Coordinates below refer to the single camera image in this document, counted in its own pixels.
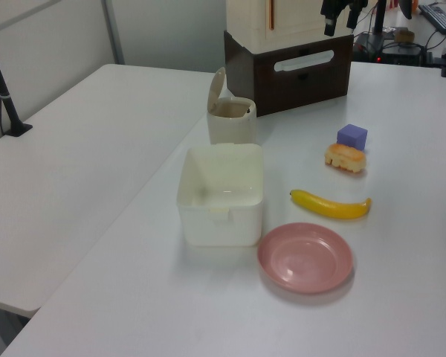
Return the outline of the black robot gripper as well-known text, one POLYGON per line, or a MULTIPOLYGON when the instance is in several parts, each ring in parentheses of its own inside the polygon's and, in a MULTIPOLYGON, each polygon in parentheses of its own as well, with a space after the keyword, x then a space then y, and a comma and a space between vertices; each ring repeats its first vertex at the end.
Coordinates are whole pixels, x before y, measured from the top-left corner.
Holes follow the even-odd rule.
POLYGON ((361 9, 355 0, 323 0, 320 14, 325 17, 324 34, 326 36, 334 36, 337 26, 337 18, 340 13, 349 6, 349 16, 347 19, 347 28, 354 30, 358 23, 358 17, 361 9))

